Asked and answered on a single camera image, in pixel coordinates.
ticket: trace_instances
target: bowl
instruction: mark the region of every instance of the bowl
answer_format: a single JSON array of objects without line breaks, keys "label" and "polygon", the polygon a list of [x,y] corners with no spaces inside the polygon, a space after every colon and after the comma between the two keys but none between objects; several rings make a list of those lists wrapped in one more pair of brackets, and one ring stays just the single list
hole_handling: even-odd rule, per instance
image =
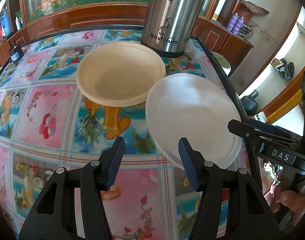
[{"label": "bowl", "polygon": [[239,154],[242,139],[228,130],[240,121],[230,98],[211,81],[188,73],[167,76],[150,90],[146,101],[149,133],[160,153],[183,169],[178,141],[186,137],[204,159],[222,169]]},{"label": "bowl", "polygon": [[82,59],[76,73],[85,97],[112,107],[146,101],[153,85],[165,76],[160,56],[135,42],[112,42],[94,49]]},{"label": "bowl", "polygon": [[211,53],[215,56],[215,58],[217,59],[217,61],[219,62],[219,64],[223,68],[223,70],[225,71],[226,75],[228,76],[228,74],[231,71],[229,62],[220,54],[213,52],[213,51]]}]

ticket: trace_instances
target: stainless steel kettle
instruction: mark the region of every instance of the stainless steel kettle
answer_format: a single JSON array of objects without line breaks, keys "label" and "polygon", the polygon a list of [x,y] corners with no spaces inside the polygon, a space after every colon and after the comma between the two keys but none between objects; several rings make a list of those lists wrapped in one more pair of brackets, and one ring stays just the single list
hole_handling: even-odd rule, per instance
[{"label": "stainless steel kettle", "polygon": [[150,0],[141,44],[161,57],[183,55],[203,0]]}]

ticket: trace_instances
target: purple spray can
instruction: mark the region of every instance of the purple spray can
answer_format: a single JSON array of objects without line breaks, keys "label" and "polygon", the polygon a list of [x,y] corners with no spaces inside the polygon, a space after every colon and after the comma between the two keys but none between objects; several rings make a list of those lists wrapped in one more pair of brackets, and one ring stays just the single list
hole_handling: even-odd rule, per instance
[{"label": "purple spray can", "polygon": [[238,13],[234,13],[232,17],[230,18],[229,24],[227,25],[227,30],[231,31],[233,27],[235,26],[237,20],[238,20]]},{"label": "purple spray can", "polygon": [[244,17],[241,17],[241,18],[239,17],[235,26],[232,29],[232,33],[237,34],[240,31],[240,29],[242,28],[244,22],[245,22]]}]

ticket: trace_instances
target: screw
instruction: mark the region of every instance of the screw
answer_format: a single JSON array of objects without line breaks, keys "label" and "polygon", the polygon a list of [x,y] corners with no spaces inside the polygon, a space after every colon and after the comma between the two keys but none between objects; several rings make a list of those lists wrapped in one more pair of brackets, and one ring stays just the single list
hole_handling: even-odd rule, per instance
[{"label": "screw", "polygon": [[247,174],[247,170],[245,168],[240,168],[239,169],[239,172],[243,175],[246,175]]},{"label": "screw", "polygon": [[205,161],[205,162],[204,162],[204,165],[205,165],[206,167],[212,167],[212,166],[214,165],[214,163],[212,163],[211,161]]},{"label": "screw", "polygon": [[99,163],[100,163],[99,160],[93,160],[93,161],[90,163],[90,165],[96,167],[96,166],[99,165]]},{"label": "screw", "polygon": [[61,174],[61,173],[63,173],[65,171],[65,168],[64,167],[59,167],[57,170],[56,170],[56,172],[58,173],[58,174]]}]

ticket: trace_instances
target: fruit print tablecloth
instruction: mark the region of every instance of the fruit print tablecloth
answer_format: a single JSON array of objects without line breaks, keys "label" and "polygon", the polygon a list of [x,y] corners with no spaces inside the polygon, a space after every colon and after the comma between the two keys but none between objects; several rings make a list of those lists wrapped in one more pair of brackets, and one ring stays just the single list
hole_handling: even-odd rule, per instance
[{"label": "fruit print tablecloth", "polygon": [[[102,192],[116,239],[187,239],[200,194],[183,170],[160,154],[145,121],[145,103],[105,107],[83,97],[76,84],[79,62],[91,50],[115,41],[140,42],[137,30],[89,30],[58,35],[24,48],[0,77],[0,209],[18,235],[27,214],[59,166],[75,169],[99,157],[117,136],[126,142],[115,185]],[[123,57],[116,51],[116,57]],[[196,40],[180,58],[163,58],[167,75],[192,73],[224,90]],[[242,146],[233,169],[247,166]],[[78,234],[84,236],[76,190]],[[218,235],[225,231],[227,192]]]}]

